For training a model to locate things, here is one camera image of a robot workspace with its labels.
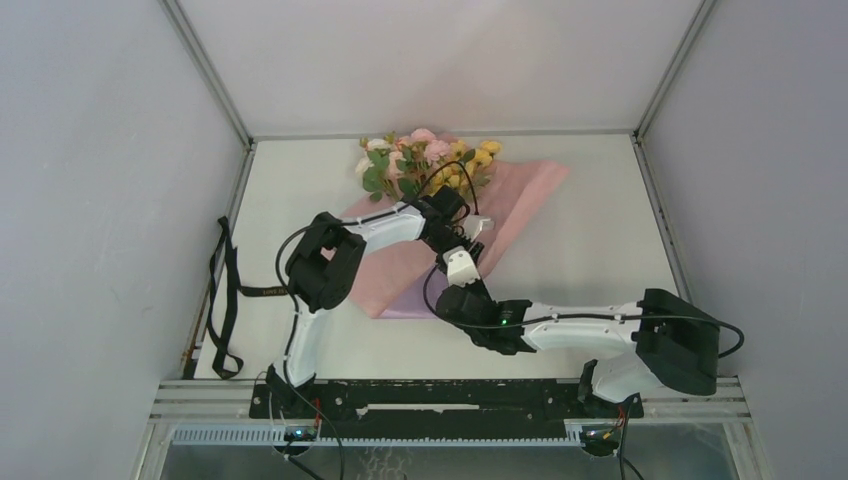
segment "pink wrapping paper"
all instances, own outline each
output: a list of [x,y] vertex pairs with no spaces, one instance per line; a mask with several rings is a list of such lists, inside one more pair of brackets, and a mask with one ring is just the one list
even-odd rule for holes
[[[491,183],[478,194],[480,215],[495,221],[494,230],[478,237],[486,246],[477,265],[484,278],[568,175],[568,168],[548,160],[522,164],[495,161],[493,165]],[[372,203],[364,197],[342,216],[367,215],[389,206],[389,200]],[[375,252],[363,259],[348,298],[371,318],[432,317],[421,293],[423,277],[434,259],[433,251],[422,242],[405,242]],[[435,304],[446,286],[444,276],[437,273],[429,288],[431,303]]]

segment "white table surface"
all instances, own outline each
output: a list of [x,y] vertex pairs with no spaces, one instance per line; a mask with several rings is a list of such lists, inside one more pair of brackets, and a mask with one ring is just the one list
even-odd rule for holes
[[[571,169],[486,278],[496,300],[594,306],[639,300],[645,288],[676,291],[629,137],[496,139],[504,145],[502,160],[549,159]],[[339,214],[363,195],[353,174],[361,156],[356,140],[258,144],[233,233],[243,284],[275,285],[273,262],[282,241],[317,213]],[[214,306],[216,331],[223,323],[225,292],[223,275]],[[230,342],[245,362],[237,378],[255,378],[273,362],[288,338],[291,313],[288,297],[240,297]],[[349,301],[326,320],[318,378],[572,378],[594,357],[565,349],[502,356],[474,346],[465,333],[439,320],[373,320]],[[211,368],[214,356],[207,339],[195,378],[218,378]]]

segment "red wire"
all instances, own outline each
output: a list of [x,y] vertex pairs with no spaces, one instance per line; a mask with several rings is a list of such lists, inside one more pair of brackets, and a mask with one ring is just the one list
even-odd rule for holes
[[[321,399],[316,398],[314,403],[315,403],[315,408],[317,409],[316,411],[320,411],[321,410]],[[321,415],[316,414],[315,415],[315,423],[313,424],[313,428],[315,428],[317,430],[319,425],[321,425]]]
[[621,405],[618,406],[618,421],[616,422],[615,428],[621,428],[624,426],[624,408]]

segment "enclosure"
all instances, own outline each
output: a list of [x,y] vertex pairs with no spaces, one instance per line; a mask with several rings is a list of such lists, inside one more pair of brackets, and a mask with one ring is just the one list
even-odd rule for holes
[[[661,288],[745,330],[715,395],[641,397],[627,450],[645,478],[841,477],[842,2],[2,10],[10,478],[300,478],[272,447],[313,419],[256,417],[270,412],[255,386],[289,338],[290,300],[242,296],[228,341],[244,364],[228,379],[214,366],[207,316],[221,331],[229,301],[207,291],[216,219],[229,219],[241,281],[277,287],[286,237],[365,194],[360,137],[420,127],[568,169],[486,276],[493,297],[619,305]],[[500,355],[350,301],[317,349],[322,388],[350,384],[345,395],[433,381],[567,390],[595,357]],[[398,436],[392,419],[416,408],[383,407],[367,435],[337,436],[344,452],[322,430],[298,458],[321,478],[340,453],[347,478],[617,478],[614,457],[581,448],[610,422],[561,418],[556,392],[537,397],[495,434],[449,406],[430,407],[432,435]]]

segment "glass panel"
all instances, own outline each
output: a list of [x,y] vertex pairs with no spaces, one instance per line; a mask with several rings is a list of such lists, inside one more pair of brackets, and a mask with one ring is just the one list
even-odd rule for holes
[[[720,425],[631,425],[626,452],[646,479],[737,480]],[[336,448],[313,448],[298,459],[325,479],[338,478]],[[577,447],[346,447],[345,460],[351,480],[620,478],[617,459],[593,458]],[[308,477],[270,446],[175,445],[162,478]]]

